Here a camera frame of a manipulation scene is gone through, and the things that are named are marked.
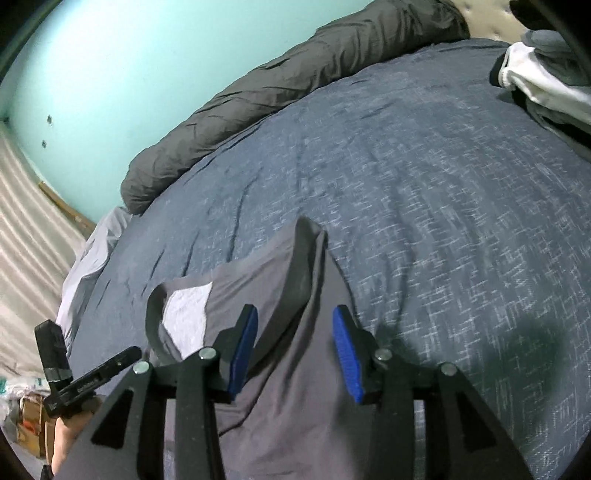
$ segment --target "wooden trim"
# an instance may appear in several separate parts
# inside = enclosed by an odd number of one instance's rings
[[[84,235],[84,238],[88,239],[90,234],[94,231],[96,224],[64,202],[57,193],[49,188],[47,183],[40,181],[38,185],[41,191],[56,207],[60,209],[66,218],[76,225],[76,228],[82,233],[82,235]]]

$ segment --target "white sheet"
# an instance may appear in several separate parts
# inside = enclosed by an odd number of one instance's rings
[[[56,323],[64,333],[68,355],[96,280],[130,220],[131,214],[121,207],[107,213],[86,241],[84,250],[76,256],[64,281]]]

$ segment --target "metal rivet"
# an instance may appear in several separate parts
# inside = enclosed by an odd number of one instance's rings
[[[199,358],[201,360],[211,360],[212,358],[215,358],[216,355],[216,349],[210,346],[204,346],[201,350],[199,350]]]
[[[447,377],[453,377],[457,374],[457,367],[454,364],[444,363],[440,367],[441,373]]]
[[[375,351],[374,356],[376,360],[379,360],[380,362],[387,362],[392,358],[392,352],[387,348],[378,348]]]
[[[142,360],[141,362],[137,362],[134,365],[134,374],[144,374],[148,370],[150,370],[150,364],[144,360]]]

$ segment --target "finger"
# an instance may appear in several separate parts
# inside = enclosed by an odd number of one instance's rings
[[[82,404],[82,410],[96,413],[102,404],[103,401],[100,397],[92,397]]]
[[[77,437],[84,427],[88,425],[90,419],[92,419],[92,412],[83,411],[69,419],[62,419],[62,421],[68,430],[67,435],[70,437]]]

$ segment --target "white label patch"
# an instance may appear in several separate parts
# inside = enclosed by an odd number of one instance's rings
[[[177,290],[164,307],[162,324],[183,360],[203,347],[207,325],[205,305],[212,287],[213,282]]]

